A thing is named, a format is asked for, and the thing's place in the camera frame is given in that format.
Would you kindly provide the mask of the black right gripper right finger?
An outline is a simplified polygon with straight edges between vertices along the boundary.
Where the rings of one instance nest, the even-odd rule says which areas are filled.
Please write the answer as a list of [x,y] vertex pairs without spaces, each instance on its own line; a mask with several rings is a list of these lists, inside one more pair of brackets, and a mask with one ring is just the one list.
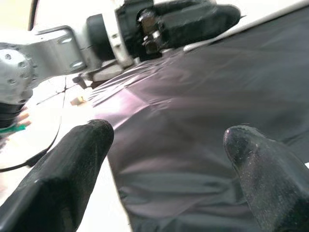
[[285,145],[249,126],[232,126],[223,145],[264,232],[309,230],[309,170]]

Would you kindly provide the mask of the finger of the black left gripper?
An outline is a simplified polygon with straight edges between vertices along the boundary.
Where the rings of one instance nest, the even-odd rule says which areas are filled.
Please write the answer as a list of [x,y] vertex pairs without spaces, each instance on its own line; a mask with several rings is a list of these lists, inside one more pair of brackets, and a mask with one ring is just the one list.
[[165,47],[182,47],[215,38],[235,26],[240,10],[232,5],[198,4],[164,15]]
[[154,4],[154,10],[158,15],[165,15],[183,10],[191,6],[216,5],[215,0],[171,0]]

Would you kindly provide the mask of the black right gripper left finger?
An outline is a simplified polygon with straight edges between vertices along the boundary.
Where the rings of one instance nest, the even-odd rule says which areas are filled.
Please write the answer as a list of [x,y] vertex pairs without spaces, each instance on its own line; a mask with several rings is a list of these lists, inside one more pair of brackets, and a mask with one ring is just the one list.
[[76,231],[113,139],[103,119],[72,128],[1,205],[1,231]]

